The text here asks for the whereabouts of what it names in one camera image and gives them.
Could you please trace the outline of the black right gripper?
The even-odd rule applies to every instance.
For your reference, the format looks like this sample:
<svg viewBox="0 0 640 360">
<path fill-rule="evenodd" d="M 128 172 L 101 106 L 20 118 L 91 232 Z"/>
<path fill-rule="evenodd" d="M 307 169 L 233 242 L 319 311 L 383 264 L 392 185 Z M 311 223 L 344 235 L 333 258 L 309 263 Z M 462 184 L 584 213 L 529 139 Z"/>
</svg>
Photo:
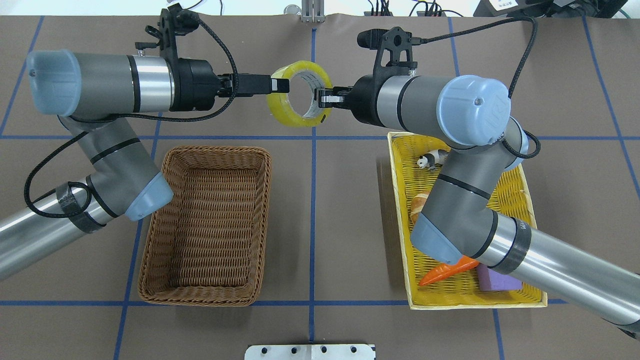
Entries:
<svg viewBox="0 0 640 360">
<path fill-rule="evenodd" d="M 352 87 L 314 89 L 314 103 L 320 109 L 346 109 L 365 125 L 381 125 L 377 101 L 381 88 L 386 82 L 382 77 L 365 75 Z"/>
</svg>

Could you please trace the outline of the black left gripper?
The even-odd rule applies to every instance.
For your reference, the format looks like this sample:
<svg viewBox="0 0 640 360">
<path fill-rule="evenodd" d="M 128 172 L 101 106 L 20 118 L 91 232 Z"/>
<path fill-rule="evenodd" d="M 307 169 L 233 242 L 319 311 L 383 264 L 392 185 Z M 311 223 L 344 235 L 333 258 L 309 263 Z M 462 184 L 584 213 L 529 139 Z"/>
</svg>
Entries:
<svg viewBox="0 0 640 360">
<path fill-rule="evenodd" d="M 290 93 L 289 79 L 251 73 L 218 76 L 210 63 L 201 59 L 179 58 L 173 70 L 179 82 L 173 100 L 174 112 L 209 111 L 217 97 L 230 98 L 234 92 L 236 98 Z"/>
</svg>

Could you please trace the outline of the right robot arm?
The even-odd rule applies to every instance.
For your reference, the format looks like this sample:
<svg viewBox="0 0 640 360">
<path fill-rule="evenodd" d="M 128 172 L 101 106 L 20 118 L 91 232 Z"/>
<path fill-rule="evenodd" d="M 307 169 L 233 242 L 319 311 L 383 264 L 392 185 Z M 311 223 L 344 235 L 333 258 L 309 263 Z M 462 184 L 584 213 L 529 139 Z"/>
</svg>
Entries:
<svg viewBox="0 0 640 360">
<path fill-rule="evenodd" d="M 501 141 L 527 148 L 502 82 L 475 75 L 394 75 L 382 82 L 363 76 L 354 86 L 316 89 L 314 100 L 323 109 L 350 110 L 362 123 L 450 147 L 410 235 L 419 251 L 446 264 L 466 255 L 639 337 L 638 274 L 488 207 L 503 172 L 519 164 Z"/>
</svg>

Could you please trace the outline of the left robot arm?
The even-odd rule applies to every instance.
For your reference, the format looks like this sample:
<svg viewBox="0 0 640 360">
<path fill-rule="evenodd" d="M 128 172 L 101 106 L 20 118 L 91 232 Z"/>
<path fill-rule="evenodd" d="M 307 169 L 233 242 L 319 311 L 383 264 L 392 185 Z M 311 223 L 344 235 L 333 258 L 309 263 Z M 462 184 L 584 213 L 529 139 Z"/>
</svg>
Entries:
<svg viewBox="0 0 640 360">
<path fill-rule="evenodd" d="M 121 215 L 141 220 L 172 200 L 173 191 L 129 119 L 206 111 L 217 97 L 290 91 L 290 82 L 282 75 L 217 75 L 206 60 L 174 54 L 40 50 L 29 53 L 25 65 L 35 107 L 42 114 L 57 116 L 71 139 L 27 176 L 26 208 L 1 221 L 2 280 Z M 35 175 L 73 145 L 80 146 L 93 173 L 33 198 Z"/>
</svg>

